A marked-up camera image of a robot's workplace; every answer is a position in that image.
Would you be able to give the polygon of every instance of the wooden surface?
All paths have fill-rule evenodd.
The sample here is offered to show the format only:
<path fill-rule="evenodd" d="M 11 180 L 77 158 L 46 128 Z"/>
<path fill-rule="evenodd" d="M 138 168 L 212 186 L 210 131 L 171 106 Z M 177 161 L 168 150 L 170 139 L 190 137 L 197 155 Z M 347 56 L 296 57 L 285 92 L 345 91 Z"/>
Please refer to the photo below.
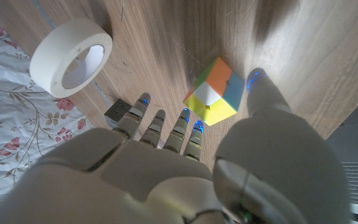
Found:
<path fill-rule="evenodd" d="M 113 36 L 112 54 L 95 82 L 112 102 L 133 103 L 150 93 L 140 133 L 164 109 L 165 140 L 192 82 L 217 56 L 244 79 L 264 68 L 293 111 L 324 138 L 358 105 L 358 1 L 38 2 L 55 25 L 89 17 Z M 31 0 L 0 0 L 0 25 L 30 55 L 50 32 L 36 10 Z M 95 126 L 105 126 L 107 105 L 91 87 L 70 99 Z M 247 117 L 246 98 L 247 92 L 238 114 L 205 128 L 201 160 L 208 167 L 229 128 Z M 190 126 L 195 121 L 192 115 Z"/>

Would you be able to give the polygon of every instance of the floral bedsheet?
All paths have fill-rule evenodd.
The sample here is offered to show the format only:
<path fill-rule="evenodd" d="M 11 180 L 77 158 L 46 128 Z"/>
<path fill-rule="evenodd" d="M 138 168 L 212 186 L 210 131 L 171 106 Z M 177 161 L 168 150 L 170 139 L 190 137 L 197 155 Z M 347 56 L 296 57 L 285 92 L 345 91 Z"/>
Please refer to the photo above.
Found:
<path fill-rule="evenodd" d="M 0 203 L 38 158 L 92 128 L 69 99 L 31 80 L 29 64 L 0 27 Z"/>

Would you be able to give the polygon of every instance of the tape roll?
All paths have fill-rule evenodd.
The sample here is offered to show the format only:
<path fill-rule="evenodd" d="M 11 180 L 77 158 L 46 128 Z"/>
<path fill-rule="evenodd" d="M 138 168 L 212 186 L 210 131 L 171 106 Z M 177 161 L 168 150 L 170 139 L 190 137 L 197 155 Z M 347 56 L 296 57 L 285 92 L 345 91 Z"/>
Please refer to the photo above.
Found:
<path fill-rule="evenodd" d="M 84 88 L 103 68 L 110 56 L 111 37 L 90 19 L 72 19 L 54 29 L 35 50 L 30 76 L 52 96 L 63 98 Z M 65 74 L 80 53 L 85 59 Z"/>

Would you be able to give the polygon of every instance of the robotic hand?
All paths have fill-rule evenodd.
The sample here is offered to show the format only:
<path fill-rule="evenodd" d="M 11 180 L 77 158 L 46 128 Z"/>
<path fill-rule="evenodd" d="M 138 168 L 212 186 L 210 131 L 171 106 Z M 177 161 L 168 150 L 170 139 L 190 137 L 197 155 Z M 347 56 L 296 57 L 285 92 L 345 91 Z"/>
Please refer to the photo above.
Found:
<path fill-rule="evenodd" d="M 201 121 L 179 155 L 187 109 L 163 149 L 163 110 L 133 140 L 144 93 L 112 131 L 92 129 L 43 156 L 0 205 L 0 223 L 233 223 L 223 207 L 241 223 L 348 223 L 347 184 L 330 148 L 262 69 L 247 83 L 250 118 L 224 137 L 213 174 L 199 162 Z"/>

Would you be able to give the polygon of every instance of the rubik's cube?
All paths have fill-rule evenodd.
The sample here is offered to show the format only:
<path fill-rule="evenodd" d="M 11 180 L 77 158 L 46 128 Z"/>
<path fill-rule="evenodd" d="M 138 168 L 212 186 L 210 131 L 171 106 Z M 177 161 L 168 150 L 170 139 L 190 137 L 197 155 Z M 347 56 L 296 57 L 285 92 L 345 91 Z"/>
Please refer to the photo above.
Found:
<path fill-rule="evenodd" d="M 244 86 L 218 57 L 197 77 L 183 103 L 211 126 L 237 113 Z"/>

